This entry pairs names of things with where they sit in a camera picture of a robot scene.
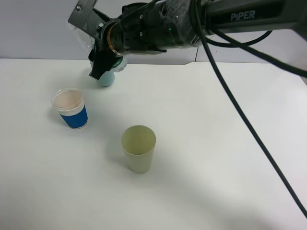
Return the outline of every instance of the robotic arm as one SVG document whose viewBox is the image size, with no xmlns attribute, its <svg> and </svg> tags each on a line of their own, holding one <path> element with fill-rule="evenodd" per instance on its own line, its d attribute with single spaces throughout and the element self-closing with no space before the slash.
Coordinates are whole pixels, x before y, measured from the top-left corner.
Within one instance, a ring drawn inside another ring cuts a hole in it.
<svg viewBox="0 0 307 230">
<path fill-rule="evenodd" d="M 153 0 L 122 7 L 111 19 L 79 0 L 68 22 L 95 39 L 90 76 L 97 80 L 126 54 L 153 55 L 171 48 L 201 45 L 190 0 Z M 293 29 L 307 40 L 306 0 L 204 0 L 201 22 L 223 33 Z"/>
</svg>

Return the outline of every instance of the paper cup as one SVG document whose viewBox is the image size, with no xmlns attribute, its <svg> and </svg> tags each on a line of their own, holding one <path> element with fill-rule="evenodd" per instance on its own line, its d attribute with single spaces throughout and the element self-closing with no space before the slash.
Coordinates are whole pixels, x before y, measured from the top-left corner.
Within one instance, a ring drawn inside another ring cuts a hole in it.
<svg viewBox="0 0 307 230">
<path fill-rule="evenodd" d="M 86 125 L 84 100 L 77 89 L 59 90 L 52 96 L 51 103 L 69 127 L 78 129 Z"/>
<path fill-rule="evenodd" d="M 122 137 L 122 146 L 129 166 L 135 173 L 145 173 L 150 169 L 156 137 L 146 126 L 132 126 Z"/>
</svg>

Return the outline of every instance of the tabletop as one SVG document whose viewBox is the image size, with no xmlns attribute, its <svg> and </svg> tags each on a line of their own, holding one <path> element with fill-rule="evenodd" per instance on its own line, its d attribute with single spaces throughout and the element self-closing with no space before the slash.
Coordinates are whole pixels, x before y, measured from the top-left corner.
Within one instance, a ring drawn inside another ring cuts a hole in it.
<svg viewBox="0 0 307 230">
<path fill-rule="evenodd" d="M 270 64 L 219 63 L 243 111 L 307 207 L 307 86 Z M 128 65 L 101 88 L 87 60 L 0 60 L 1 230 L 305 230 L 307 221 L 209 63 Z M 82 91 L 89 122 L 52 109 Z M 151 169 L 120 139 L 156 134 Z"/>
</svg>

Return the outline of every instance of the cup rim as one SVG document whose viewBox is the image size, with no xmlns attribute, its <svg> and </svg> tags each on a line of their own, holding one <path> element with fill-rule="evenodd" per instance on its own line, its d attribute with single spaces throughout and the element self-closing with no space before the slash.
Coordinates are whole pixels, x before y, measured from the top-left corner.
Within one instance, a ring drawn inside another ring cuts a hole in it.
<svg viewBox="0 0 307 230">
<path fill-rule="evenodd" d="M 142 153 L 142 154 L 132 154 L 132 153 L 129 153 L 128 151 L 126 151 L 125 148 L 124 148 L 124 146 L 123 146 L 123 137 L 124 137 L 126 131 L 127 131 L 128 129 L 130 129 L 130 128 L 132 128 L 132 127 L 136 127 L 136 126 L 142 126 L 142 127 L 148 128 L 148 129 L 150 129 L 150 130 L 152 131 L 152 133 L 153 133 L 153 135 L 154 135 L 154 145 L 153 145 L 153 147 L 152 147 L 148 152 L 146 152 L 146 153 Z M 131 155 L 131 156 L 143 156 L 143 155 L 145 155 L 145 154 L 151 152 L 151 151 L 155 148 L 156 143 L 157 143 L 157 136 L 155 135 L 154 131 L 153 131 L 151 128 L 149 128 L 148 126 L 143 126 L 143 125 L 130 126 L 130 127 L 128 127 L 128 128 L 124 131 L 123 135 L 121 136 L 121 146 L 122 146 L 123 150 L 124 150 L 127 154 L 129 154 L 129 155 Z"/>
<path fill-rule="evenodd" d="M 75 103 L 75 104 L 72 104 L 72 105 L 70 105 L 70 106 L 67 106 L 68 108 L 73 107 L 72 109 L 68 109 L 68 110 L 67 110 L 67 109 L 65 110 L 65 108 L 67 108 L 67 107 L 58 107 L 58 106 L 55 106 L 55 105 L 53 104 L 53 102 L 54 102 L 54 100 L 56 99 L 56 97 L 59 96 L 60 94 L 64 93 L 64 92 L 67 92 L 67 91 L 76 91 L 76 92 L 79 92 L 79 93 L 80 93 L 80 99 L 78 100 L 78 102 Z M 82 99 L 83 99 L 83 96 L 82 96 L 82 92 L 81 92 L 80 90 L 75 89 L 75 88 L 65 88 L 65 89 L 58 90 L 57 92 L 55 92 L 55 93 L 52 95 L 52 97 L 51 97 L 51 104 L 52 104 L 52 106 L 53 106 L 54 108 L 56 108 L 58 111 L 63 111 L 63 112 L 65 111 L 65 112 L 67 112 L 67 111 L 71 111 L 71 110 L 76 109 L 76 108 L 81 104 Z"/>
</svg>

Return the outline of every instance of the black cable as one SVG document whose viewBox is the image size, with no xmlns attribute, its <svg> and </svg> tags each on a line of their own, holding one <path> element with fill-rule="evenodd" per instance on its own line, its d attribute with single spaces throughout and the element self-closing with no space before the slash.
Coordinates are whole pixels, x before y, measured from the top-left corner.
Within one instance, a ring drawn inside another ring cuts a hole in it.
<svg viewBox="0 0 307 230">
<path fill-rule="evenodd" d="M 296 68 L 296 67 L 291 66 L 289 64 L 286 64 L 286 63 L 284 63 L 284 62 L 282 62 L 282 61 L 280 61 L 280 60 L 278 60 L 278 59 L 276 59 L 276 58 L 274 58 L 270 55 L 267 55 L 265 53 L 262 53 L 262 52 L 255 50 L 255 49 L 253 49 L 249 46 L 246 46 L 246 45 L 236 41 L 235 39 L 223 34 L 222 32 L 220 32 L 219 30 L 217 30 L 213 26 L 210 26 L 209 28 L 212 32 L 214 32 L 215 34 L 220 36 L 222 39 L 225 39 L 226 41 L 231 42 L 232 44 L 236 45 L 237 47 L 239 47 L 239 48 L 241 48 L 241 49 L 243 49 L 243 50 L 245 50 L 245 51 L 247 51 L 247 52 L 263 59 L 263 60 L 266 60 L 266 61 L 272 63 L 273 65 L 275 65 L 275 66 L 277 66 L 277 67 L 279 67 L 283 70 L 286 70 L 290 73 L 294 73 L 294 74 L 299 75 L 301 77 L 307 78 L 307 71 Z"/>
<path fill-rule="evenodd" d="M 277 163 L 275 162 L 274 158 L 272 157 L 272 155 L 270 154 L 270 152 L 268 151 L 268 149 L 265 147 L 265 145 L 263 144 L 263 142 L 261 141 L 260 137 L 258 136 L 257 132 L 255 131 L 254 127 L 251 125 L 251 123 L 249 122 L 248 118 L 245 116 L 245 114 L 243 113 L 241 107 L 239 106 L 238 102 L 236 101 L 235 97 L 233 96 L 233 94 L 231 93 L 229 87 L 227 86 L 227 83 L 225 82 L 222 74 L 220 73 L 214 58 L 212 56 L 212 53 L 209 49 L 208 43 L 206 41 L 206 37 L 203 33 L 202 27 L 201 27 L 201 20 L 200 20 L 200 16 L 199 16 L 199 9 L 201 8 L 201 0 L 192 0 L 193 4 L 194 4 L 194 13 L 195 13 L 195 18 L 196 18 L 196 33 L 198 34 L 198 36 L 201 39 L 201 42 L 203 44 L 203 47 L 206 51 L 206 54 L 208 55 L 209 61 L 212 65 L 212 68 L 217 76 L 217 78 L 219 79 L 222 87 L 224 88 L 225 92 L 227 93 L 229 99 L 231 100 L 232 104 L 234 105 L 234 107 L 236 108 L 237 112 L 239 113 L 239 115 L 241 116 L 242 120 L 244 121 L 245 125 L 248 127 L 248 129 L 250 130 L 250 132 L 252 133 L 253 137 L 255 138 L 256 142 L 259 144 L 260 148 L 262 149 L 262 151 L 264 152 L 264 154 L 266 155 L 266 157 L 269 159 L 271 165 L 273 166 L 273 168 L 276 170 L 277 174 L 279 175 L 280 179 L 282 180 L 283 184 L 286 186 L 287 190 L 289 191 L 290 195 L 292 196 L 293 200 L 296 202 L 297 206 L 300 208 L 300 210 L 302 211 L 302 213 L 304 214 L 304 216 L 307 218 L 307 211 L 304 208 L 304 206 L 302 205 L 302 203 L 300 202 L 299 198 L 297 197 L 297 195 L 295 194 L 293 188 L 291 187 L 291 185 L 289 184 L 289 182 L 287 181 L 287 179 L 285 178 L 283 172 L 280 170 L 280 168 L 278 167 Z"/>
<path fill-rule="evenodd" d="M 255 39 L 255 40 L 252 40 L 252 41 L 249 41 L 249 42 L 242 43 L 242 44 L 244 44 L 246 46 L 254 45 L 254 44 L 258 43 L 258 42 L 261 42 L 265 38 L 267 38 L 271 33 L 272 33 L 272 31 L 267 31 L 262 36 L 260 36 L 259 38 Z M 218 47 L 237 48 L 236 45 L 233 45 L 231 43 L 216 42 L 216 41 L 213 41 L 213 40 L 211 40 L 211 39 L 209 39 L 207 37 L 206 37 L 206 41 L 207 41 L 207 43 L 209 43 L 211 45 L 214 45 L 214 46 L 218 46 Z"/>
</svg>

